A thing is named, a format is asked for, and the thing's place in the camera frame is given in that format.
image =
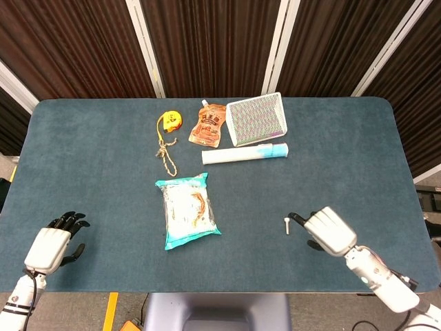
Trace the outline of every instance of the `plastic bag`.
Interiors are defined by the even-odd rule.
[[[208,104],[202,101],[203,108],[199,110],[199,121],[190,133],[189,141],[199,145],[218,147],[221,141],[221,126],[225,122],[225,106]]]
[[[165,250],[201,238],[221,234],[216,224],[207,195],[204,172],[196,177],[157,181],[163,191],[167,238]]]

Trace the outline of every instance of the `rope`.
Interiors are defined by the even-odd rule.
[[[170,155],[168,154],[167,147],[173,146],[175,143],[178,142],[178,140],[175,138],[172,143],[165,143],[164,142],[163,136],[159,132],[159,122],[161,122],[163,117],[164,117],[164,115],[162,114],[161,117],[159,117],[158,121],[156,122],[156,132],[158,133],[158,143],[159,143],[159,150],[156,153],[156,157],[162,158],[163,163],[164,163],[164,168],[167,170],[167,173],[170,176],[175,177],[178,174],[178,170],[176,169],[176,165],[174,164],[173,160],[170,158]],[[171,173],[170,169],[168,168],[167,160],[172,165],[172,167],[174,169],[173,173]]]

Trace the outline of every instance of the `curtain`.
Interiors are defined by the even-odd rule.
[[[0,58],[39,99],[155,97],[124,0],[5,0]]]
[[[389,100],[414,177],[441,163],[441,1],[433,1],[367,88]]]
[[[413,0],[302,0],[277,91],[347,97]]]
[[[28,131],[30,115],[0,88],[0,152],[20,155]]]
[[[142,0],[167,97],[260,95],[280,0]]]

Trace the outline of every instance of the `robotic hand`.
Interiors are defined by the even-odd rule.
[[[414,282],[390,270],[381,258],[366,246],[357,246],[357,234],[330,207],[312,213],[306,220],[289,213],[317,240],[327,253],[344,257],[353,271],[393,312],[415,310],[418,314],[404,330],[441,330],[441,310],[425,303],[411,288]]]
[[[84,243],[78,246],[74,254],[63,257],[70,239],[82,227],[90,226],[87,221],[80,220],[84,217],[81,213],[66,212],[39,231],[25,259],[23,271],[26,275],[19,279],[0,312],[0,330],[26,330],[29,317],[46,289],[46,276],[76,261],[83,253]]]

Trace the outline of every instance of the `table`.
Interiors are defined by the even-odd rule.
[[[209,99],[224,103],[238,99]],[[391,106],[384,99],[284,98],[287,159],[203,166],[190,143],[200,99],[59,99],[34,111],[0,216],[0,291],[13,289],[40,228],[68,210],[90,228],[69,252],[83,256],[48,277],[49,291],[368,292],[346,267],[307,246],[295,223],[330,205],[394,270],[432,290],[440,273],[422,220]],[[207,171],[221,236],[164,251],[165,216],[155,157],[156,120],[183,115],[169,148],[179,177]],[[232,147],[226,125],[219,148]]]

